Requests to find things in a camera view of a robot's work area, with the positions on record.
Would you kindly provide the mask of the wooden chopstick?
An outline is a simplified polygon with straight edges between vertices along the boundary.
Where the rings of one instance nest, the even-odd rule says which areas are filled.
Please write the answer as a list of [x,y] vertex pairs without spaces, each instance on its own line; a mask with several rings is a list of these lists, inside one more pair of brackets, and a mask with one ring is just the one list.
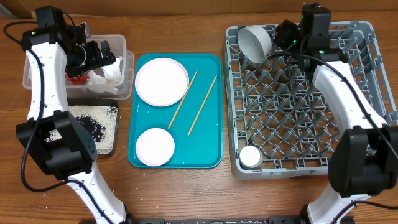
[[195,71],[195,74],[194,74],[193,78],[191,79],[191,81],[190,81],[190,83],[188,85],[186,93],[184,94],[183,98],[180,100],[180,103],[179,103],[177,109],[175,110],[175,113],[174,113],[174,115],[173,115],[173,117],[172,117],[172,119],[171,119],[171,121],[170,121],[170,123],[168,125],[168,129],[171,129],[171,127],[172,127],[172,125],[174,123],[174,120],[177,117],[178,112],[180,111],[180,108],[182,107],[182,104],[185,101],[185,98],[186,98],[186,96],[187,96],[187,94],[188,94],[188,92],[189,92],[189,90],[190,90],[195,78],[196,78],[197,73],[198,73],[198,70]]
[[208,99],[208,97],[209,97],[209,95],[210,95],[212,89],[213,89],[213,86],[214,86],[214,84],[215,84],[215,82],[216,82],[216,79],[217,79],[217,75],[214,77],[214,79],[213,79],[213,81],[212,81],[212,83],[211,83],[211,85],[210,85],[210,87],[209,87],[209,89],[208,89],[208,91],[207,91],[207,93],[206,93],[206,96],[205,96],[205,98],[204,98],[204,100],[203,100],[203,102],[202,102],[202,104],[201,104],[201,106],[200,106],[200,109],[198,110],[198,112],[197,112],[197,114],[196,114],[196,116],[195,116],[195,119],[193,120],[193,123],[192,123],[192,125],[190,126],[190,129],[189,129],[189,131],[188,131],[188,133],[187,133],[187,136],[191,135],[191,132],[192,132],[194,126],[195,126],[196,123],[197,123],[198,117],[199,117],[199,115],[200,115],[200,113],[201,113],[201,111],[202,111],[202,109],[203,109],[203,107],[204,107],[204,105],[205,105],[205,103],[206,103],[206,101],[207,101],[207,99]]

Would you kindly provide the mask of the white rice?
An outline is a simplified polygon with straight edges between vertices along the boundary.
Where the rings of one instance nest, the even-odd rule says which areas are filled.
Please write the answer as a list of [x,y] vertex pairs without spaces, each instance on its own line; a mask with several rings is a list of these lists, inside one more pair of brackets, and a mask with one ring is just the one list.
[[70,106],[71,114],[95,140],[98,155],[108,155],[114,149],[118,108],[116,106]]

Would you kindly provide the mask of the white paper cup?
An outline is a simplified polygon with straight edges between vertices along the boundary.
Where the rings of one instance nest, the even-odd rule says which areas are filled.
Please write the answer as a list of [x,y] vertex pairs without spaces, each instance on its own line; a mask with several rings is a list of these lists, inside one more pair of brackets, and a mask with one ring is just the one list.
[[239,162],[243,169],[257,170],[261,167],[263,156],[255,146],[245,146],[239,152]]

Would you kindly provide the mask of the large white plate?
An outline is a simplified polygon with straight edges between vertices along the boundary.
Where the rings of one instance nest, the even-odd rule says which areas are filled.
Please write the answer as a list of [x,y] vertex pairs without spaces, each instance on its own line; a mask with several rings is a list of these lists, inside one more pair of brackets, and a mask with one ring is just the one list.
[[155,58],[138,71],[135,89],[139,98],[151,106],[170,106],[181,100],[188,90],[186,68],[171,58]]

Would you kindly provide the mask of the red foil wrapper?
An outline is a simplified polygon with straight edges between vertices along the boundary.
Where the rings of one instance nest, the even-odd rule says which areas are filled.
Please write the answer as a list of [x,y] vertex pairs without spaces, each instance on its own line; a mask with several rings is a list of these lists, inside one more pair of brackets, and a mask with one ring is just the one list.
[[90,79],[88,75],[69,77],[68,73],[65,74],[65,78],[73,85],[84,85]]

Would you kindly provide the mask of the white napkin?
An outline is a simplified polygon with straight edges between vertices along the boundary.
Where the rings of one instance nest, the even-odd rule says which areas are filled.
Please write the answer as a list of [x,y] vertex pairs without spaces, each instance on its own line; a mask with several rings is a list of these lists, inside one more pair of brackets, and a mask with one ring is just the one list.
[[88,89],[95,93],[112,93],[117,94],[118,89],[114,86],[122,77],[120,64],[122,57],[117,57],[116,61],[107,66],[101,67],[103,75],[98,75],[94,70],[88,72]]

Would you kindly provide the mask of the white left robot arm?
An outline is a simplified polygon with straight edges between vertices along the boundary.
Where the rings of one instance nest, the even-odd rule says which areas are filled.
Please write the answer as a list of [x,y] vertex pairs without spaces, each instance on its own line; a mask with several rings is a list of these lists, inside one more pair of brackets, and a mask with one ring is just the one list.
[[87,26],[76,25],[61,9],[35,11],[35,28],[18,41],[30,64],[31,103],[27,121],[16,126],[24,157],[67,185],[82,199],[96,223],[132,223],[133,216],[109,188],[97,165],[95,140],[71,114],[66,77],[111,65],[106,41],[88,41]]

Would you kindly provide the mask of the small white plate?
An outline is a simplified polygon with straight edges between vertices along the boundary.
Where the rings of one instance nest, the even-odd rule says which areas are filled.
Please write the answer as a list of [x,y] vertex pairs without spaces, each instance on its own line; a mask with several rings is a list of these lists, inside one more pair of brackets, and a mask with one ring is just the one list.
[[175,142],[172,135],[161,128],[144,131],[136,141],[136,154],[145,165],[157,167],[166,164],[173,156]]

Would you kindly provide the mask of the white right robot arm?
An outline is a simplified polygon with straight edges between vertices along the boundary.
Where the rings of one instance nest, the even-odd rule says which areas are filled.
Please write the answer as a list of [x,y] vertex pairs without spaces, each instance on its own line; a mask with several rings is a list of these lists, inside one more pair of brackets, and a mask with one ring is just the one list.
[[303,207],[297,223],[353,223],[345,215],[397,183],[397,128],[389,126],[355,82],[348,55],[330,46],[331,12],[318,3],[302,8],[299,24],[276,29],[277,56],[292,57],[323,95],[341,138],[328,162],[329,183]]

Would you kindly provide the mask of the grey bowl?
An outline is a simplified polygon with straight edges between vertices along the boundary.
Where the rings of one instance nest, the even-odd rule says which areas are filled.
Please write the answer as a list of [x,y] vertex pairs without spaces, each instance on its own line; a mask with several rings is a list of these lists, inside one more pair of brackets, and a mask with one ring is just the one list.
[[237,39],[240,50],[253,63],[261,63],[271,52],[271,37],[261,26],[240,29]]

